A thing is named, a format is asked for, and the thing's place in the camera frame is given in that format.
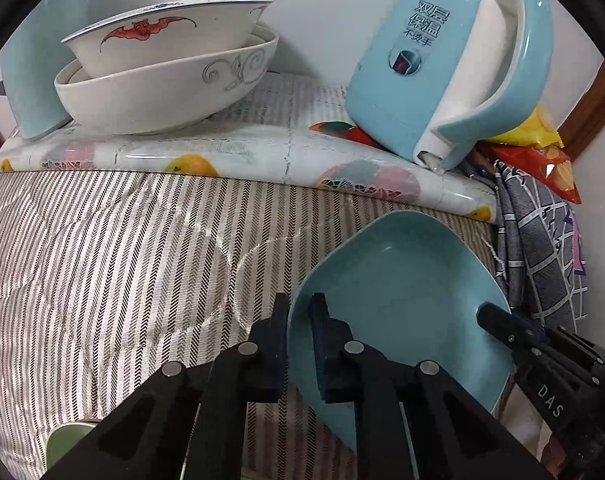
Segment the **brown wooden door frame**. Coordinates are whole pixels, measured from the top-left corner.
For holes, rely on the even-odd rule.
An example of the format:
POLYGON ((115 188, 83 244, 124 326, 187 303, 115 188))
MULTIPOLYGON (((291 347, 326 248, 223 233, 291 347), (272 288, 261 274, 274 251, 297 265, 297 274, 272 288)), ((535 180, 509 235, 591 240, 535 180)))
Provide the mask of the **brown wooden door frame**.
POLYGON ((590 88, 577 102, 559 133, 569 158, 576 160, 605 127, 605 61, 590 88))

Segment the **striped quilted table cover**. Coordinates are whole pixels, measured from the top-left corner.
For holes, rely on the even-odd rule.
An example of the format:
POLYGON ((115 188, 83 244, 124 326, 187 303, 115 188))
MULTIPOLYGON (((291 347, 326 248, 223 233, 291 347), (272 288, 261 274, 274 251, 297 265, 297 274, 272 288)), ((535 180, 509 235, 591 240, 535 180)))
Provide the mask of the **striped quilted table cover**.
POLYGON ((0 461, 45 470, 66 422, 99 420, 168 361, 244 340, 387 200, 171 174, 0 174, 0 461))

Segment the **yellow chips bag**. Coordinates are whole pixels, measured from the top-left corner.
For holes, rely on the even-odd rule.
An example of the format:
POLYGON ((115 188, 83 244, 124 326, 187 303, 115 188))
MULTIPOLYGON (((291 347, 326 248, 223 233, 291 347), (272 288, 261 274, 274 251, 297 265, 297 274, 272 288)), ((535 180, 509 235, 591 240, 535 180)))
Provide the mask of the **yellow chips bag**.
POLYGON ((581 198, 571 159, 547 109, 538 104, 517 127, 476 144, 478 151, 522 170, 573 204, 581 198))

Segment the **light blue thermos jug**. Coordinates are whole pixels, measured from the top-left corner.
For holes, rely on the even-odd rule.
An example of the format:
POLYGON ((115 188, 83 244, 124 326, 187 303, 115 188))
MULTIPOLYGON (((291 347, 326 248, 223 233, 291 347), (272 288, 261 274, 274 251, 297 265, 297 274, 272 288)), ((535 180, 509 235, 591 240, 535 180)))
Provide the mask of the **light blue thermos jug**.
POLYGON ((42 0, 1 52, 0 96, 5 96, 25 140, 40 138, 71 121, 54 87, 75 58, 63 40, 90 23, 86 0, 42 0))

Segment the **green square plate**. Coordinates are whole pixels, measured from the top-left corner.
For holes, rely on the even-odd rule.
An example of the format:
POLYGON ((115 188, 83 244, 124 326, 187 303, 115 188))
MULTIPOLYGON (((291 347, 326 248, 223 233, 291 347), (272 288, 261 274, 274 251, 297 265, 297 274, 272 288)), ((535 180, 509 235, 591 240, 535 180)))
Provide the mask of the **green square plate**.
POLYGON ((45 469, 51 469, 65 454, 97 426, 96 420, 64 422, 46 440, 45 469))

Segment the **grey checked folded cloth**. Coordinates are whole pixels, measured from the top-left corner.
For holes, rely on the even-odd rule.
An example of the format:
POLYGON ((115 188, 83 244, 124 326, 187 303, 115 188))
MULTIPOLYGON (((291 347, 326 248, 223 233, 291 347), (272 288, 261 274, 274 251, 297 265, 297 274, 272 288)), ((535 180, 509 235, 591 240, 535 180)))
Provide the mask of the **grey checked folded cloth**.
POLYGON ((586 269, 573 208, 526 172, 471 151, 459 168, 496 192, 496 279, 511 310, 577 334, 586 269))

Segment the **large white swirl bowl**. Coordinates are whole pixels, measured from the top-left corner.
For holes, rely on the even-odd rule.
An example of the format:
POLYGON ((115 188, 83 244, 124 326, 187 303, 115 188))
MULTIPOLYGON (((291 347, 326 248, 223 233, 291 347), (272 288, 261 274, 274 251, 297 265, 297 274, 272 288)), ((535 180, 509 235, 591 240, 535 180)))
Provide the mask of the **large white swirl bowl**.
POLYGON ((166 132, 214 115, 247 96, 267 73, 278 34, 257 26, 240 49, 192 56, 103 77, 79 61, 65 66, 54 87, 71 118, 107 134, 166 132))

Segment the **blue square plate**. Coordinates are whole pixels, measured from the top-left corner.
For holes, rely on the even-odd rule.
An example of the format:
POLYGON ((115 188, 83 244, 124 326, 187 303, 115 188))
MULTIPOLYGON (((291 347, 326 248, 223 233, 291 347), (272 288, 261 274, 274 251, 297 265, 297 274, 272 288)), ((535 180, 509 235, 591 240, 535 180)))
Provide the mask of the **blue square plate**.
POLYGON ((337 247, 297 290, 288 319, 289 379, 348 448, 356 445, 350 404, 326 404, 317 385, 308 315, 321 292, 333 318, 388 360, 443 366, 487 411, 499 403, 511 353, 476 321, 491 302, 509 305, 499 285, 461 238, 417 211, 394 211, 337 247))

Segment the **bowl with red bat pattern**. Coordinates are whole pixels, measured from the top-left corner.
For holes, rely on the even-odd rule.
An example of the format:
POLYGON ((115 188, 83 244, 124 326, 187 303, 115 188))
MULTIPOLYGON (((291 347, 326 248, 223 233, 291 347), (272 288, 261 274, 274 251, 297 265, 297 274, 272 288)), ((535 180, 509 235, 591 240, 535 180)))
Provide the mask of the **bowl with red bat pattern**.
POLYGON ((271 0, 174 0, 104 18, 62 40, 92 77, 242 47, 271 0))

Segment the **fruit pattern plastic mat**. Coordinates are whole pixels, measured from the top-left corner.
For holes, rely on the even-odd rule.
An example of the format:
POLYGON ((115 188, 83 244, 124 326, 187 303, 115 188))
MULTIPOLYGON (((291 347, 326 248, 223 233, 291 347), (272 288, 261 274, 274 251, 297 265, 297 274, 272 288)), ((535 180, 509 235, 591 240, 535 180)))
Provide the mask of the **fruit pattern plastic mat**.
POLYGON ((189 174, 319 188, 495 222, 496 193, 459 174, 435 174, 316 126, 348 126, 345 89, 269 73, 222 112, 193 126, 114 136, 71 124, 0 148, 0 172, 112 170, 189 174))

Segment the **light blue electric kettle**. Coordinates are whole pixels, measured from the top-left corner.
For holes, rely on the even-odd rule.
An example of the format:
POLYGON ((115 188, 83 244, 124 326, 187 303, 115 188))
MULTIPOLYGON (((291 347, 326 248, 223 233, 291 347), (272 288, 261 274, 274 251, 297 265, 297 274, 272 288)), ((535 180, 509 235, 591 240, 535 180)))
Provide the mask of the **light blue electric kettle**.
POLYGON ((398 0, 346 108, 372 139, 442 174, 529 117, 553 53, 549 0, 398 0))

